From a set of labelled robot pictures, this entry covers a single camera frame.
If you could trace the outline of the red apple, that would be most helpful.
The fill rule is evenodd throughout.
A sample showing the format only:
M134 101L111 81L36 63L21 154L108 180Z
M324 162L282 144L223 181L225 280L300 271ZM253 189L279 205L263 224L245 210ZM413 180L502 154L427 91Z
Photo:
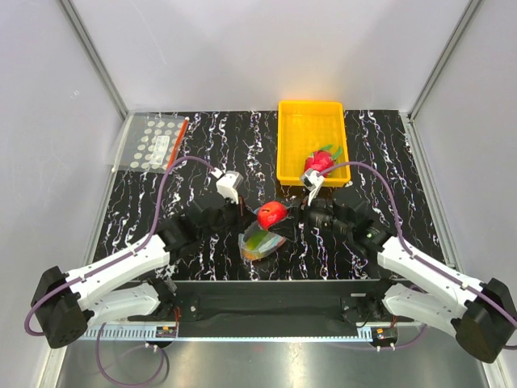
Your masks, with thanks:
M288 215L287 208L278 201L270 201L264 204L257 212L259 226L268 230L274 224L282 221Z

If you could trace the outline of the orange green mango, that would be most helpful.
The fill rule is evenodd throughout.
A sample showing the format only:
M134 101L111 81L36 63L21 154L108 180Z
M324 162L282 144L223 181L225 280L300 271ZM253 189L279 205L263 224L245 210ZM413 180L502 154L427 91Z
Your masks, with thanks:
M248 251L254 251L257 247L262 243L262 241L269 235L269 233L265 230L255 231L253 234L249 236L249 238L245 242L245 248Z

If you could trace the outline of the clear blue zip bag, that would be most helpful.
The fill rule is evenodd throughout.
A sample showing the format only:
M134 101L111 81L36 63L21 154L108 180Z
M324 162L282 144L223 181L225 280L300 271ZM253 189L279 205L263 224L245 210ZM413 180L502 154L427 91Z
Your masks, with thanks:
M245 261L255 261L255 260L261 260L278 249L280 249L286 242L285 238L282 238L281 236L277 234L273 234L268 231L269 235L262 241L262 243L257 247L254 251L248 251L245 248L245 242L249 238L251 234L253 234L255 231L263 230L263 229L255 229L255 230L247 230L244 234L238 235L238 247L240 251L240 256Z

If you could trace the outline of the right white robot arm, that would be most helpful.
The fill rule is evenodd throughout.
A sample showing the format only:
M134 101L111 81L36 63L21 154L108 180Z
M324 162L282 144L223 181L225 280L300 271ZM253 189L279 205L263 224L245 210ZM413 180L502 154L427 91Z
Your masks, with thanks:
M455 338L475 359L496 361L516 331L516 307L509 288L448 267L411 246L375 221L357 195L337 190L331 200L303 200L286 207L272 201L258 211L259 225L286 239L315 229L355 248L382 268L411 282L380 280L367 300L376 320L406 317Z

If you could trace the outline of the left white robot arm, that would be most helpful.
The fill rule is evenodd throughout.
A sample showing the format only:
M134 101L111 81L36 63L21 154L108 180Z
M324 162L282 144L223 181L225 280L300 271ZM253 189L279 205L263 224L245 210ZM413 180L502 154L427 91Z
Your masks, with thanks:
M93 264L63 272L58 266L40 277L24 323L52 349L78 340L93 326L133 316L169 318L174 297L161 282L125 284L190 255L205 240L247 225L249 211L240 196L208 194L178 215L152 226L143 238Z

